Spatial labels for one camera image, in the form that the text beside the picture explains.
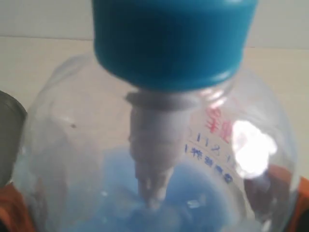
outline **blue cap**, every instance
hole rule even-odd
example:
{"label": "blue cap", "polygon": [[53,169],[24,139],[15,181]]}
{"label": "blue cap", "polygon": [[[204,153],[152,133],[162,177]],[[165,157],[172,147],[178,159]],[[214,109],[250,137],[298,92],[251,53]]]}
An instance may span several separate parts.
{"label": "blue cap", "polygon": [[257,0],[92,0],[95,53],[117,77],[186,91],[230,78]]}

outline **clear plastic bottle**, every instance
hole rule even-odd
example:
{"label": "clear plastic bottle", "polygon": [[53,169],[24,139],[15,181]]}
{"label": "clear plastic bottle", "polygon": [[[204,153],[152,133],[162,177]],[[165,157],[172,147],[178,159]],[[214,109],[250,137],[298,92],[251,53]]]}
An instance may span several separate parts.
{"label": "clear plastic bottle", "polygon": [[[119,15],[125,9],[135,17],[142,9],[144,21],[139,28],[150,25],[157,29],[156,34],[164,31],[173,40],[179,30],[163,30],[162,25],[174,28],[170,21],[150,23],[155,16],[163,19],[175,10],[174,1],[145,1],[136,11],[129,2],[134,0],[93,1],[96,55],[73,57],[58,67],[29,110],[13,182],[24,196],[37,230],[282,231],[298,184],[293,136],[271,91],[250,71],[238,69],[241,56],[236,55],[241,54],[256,1],[205,1],[204,25],[208,29],[216,25],[214,41],[233,23],[247,22],[239,32],[230,31],[228,40],[216,42],[216,49],[210,49],[214,44],[202,47],[216,59],[222,55],[222,44],[229,43],[226,49],[235,45],[224,52],[220,65],[206,67],[202,78],[196,75],[202,72],[198,59],[187,60],[190,65],[176,69],[162,59],[174,57],[173,63],[179,65],[183,57],[175,56],[174,48],[182,48],[187,44],[184,41],[193,42],[192,38],[201,42],[194,33],[190,38],[180,37],[181,42],[170,50],[164,47],[164,53],[152,47],[147,60],[162,63],[145,61],[135,69],[136,61],[144,58],[144,54],[131,54],[128,44],[136,45],[136,41],[116,37],[125,30],[113,25],[119,30],[112,31],[98,17],[112,15],[111,21],[115,20],[115,9]],[[202,1],[192,3],[194,6],[179,1],[177,6],[186,10],[177,8],[174,17],[184,12],[191,15],[188,11],[197,14],[199,4]],[[108,10],[98,16],[101,7]],[[165,15],[159,15],[158,9],[164,9],[161,13]],[[232,13],[248,17],[235,19]],[[113,22],[129,27],[127,21]],[[115,36],[107,36],[99,28],[108,28]],[[189,23],[181,28],[192,30]],[[201,35],[200,27],[195,29]],[[127,32],[135,38],[133,30]],[[241,42],[235,43],[239,35]],[[158,38],[152,45],[162,45]],[[101,40],[108,45],[104,47]],[[124,47],[116,52],[110,45],[117,41]],[[144,50],[144,44],[136,45],[137,54],[141,54],[139,49]],[[119,51],[124,51],[120,58]],[[208,61],[205,54],[198,54],[195,58]],[[123,57],[133,59],[124,64]],[[233,58],[233,65],[223,65]],[[155,66],[155,74],[161,76],[143,78]],[[140,75],[132,75],[136,70]],[[189,71],[192,78],[185,78]]]}

